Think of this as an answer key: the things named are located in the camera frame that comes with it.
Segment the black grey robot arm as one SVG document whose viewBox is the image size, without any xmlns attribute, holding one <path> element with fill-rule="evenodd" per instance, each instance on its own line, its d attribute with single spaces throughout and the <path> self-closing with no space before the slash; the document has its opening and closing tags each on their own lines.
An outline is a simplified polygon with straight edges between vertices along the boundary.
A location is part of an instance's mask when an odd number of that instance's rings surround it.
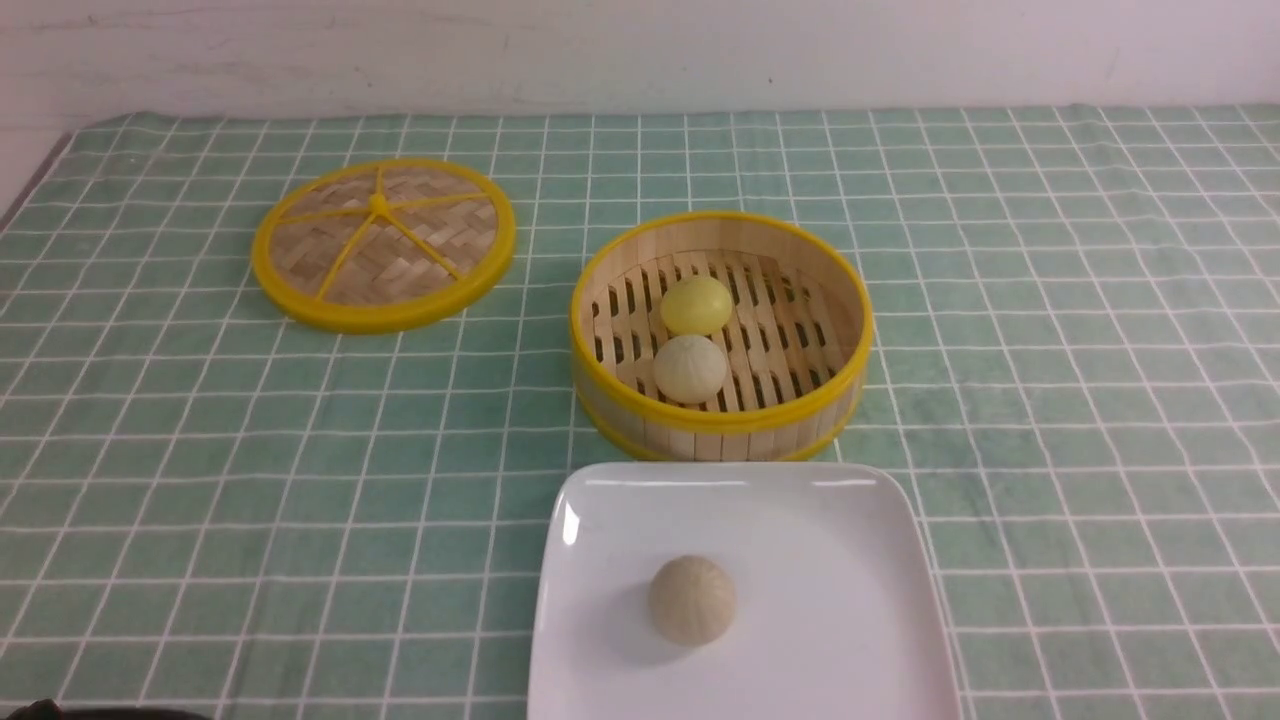
<svg viewBox="0 0 1280 720">
<path fill-rule="evenodd" d="M 164 707 L 64 707 L 54 700 L 40 700 L 19 707 L 6 720 L 209 720 L 209 716 L 179 708 Z"/>
</svg>

